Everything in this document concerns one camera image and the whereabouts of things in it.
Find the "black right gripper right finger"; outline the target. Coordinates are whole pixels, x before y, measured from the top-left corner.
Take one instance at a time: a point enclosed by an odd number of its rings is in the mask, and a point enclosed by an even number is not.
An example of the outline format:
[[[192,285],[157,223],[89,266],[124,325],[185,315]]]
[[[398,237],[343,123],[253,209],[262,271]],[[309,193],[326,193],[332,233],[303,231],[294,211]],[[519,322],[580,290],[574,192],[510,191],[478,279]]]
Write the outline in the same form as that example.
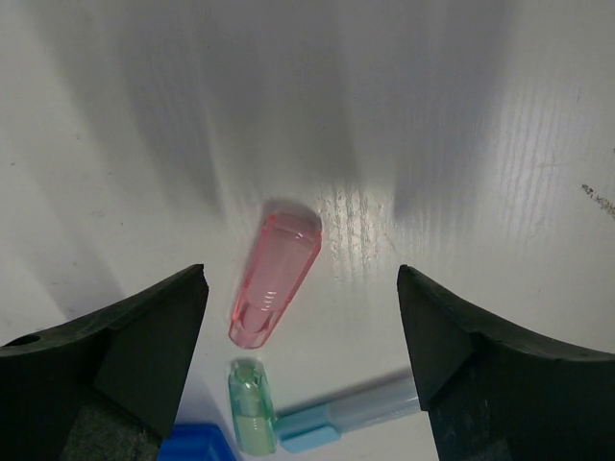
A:
[[[410,266],[397,290],[442,460],[610,460],[614,357],[517,326]]]

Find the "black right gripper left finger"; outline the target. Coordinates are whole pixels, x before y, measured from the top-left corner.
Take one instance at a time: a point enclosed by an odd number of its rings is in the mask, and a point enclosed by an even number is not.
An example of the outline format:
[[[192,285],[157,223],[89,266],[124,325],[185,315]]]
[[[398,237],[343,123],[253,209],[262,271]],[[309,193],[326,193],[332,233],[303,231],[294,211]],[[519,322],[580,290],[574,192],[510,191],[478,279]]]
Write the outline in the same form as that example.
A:
[[[154,460],[203,322],[200,264],[1,349],[5,460]]]

